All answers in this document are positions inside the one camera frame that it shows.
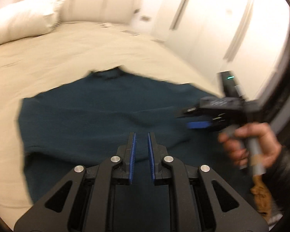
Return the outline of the person's right hand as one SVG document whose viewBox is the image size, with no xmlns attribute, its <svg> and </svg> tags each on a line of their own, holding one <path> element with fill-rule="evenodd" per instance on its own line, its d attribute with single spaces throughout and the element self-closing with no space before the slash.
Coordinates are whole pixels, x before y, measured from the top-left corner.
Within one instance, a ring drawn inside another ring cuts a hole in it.
<svg viewBox="0 0 290 232">
<path fill-rule="evenodd" d="M 282 145 L 268 123 L 248 123 L 231 134 L 223 131 L 218 136 L 231 160 L 238 166 L 255 163 L 265 169 L 279 156 Z"/>
</svg>

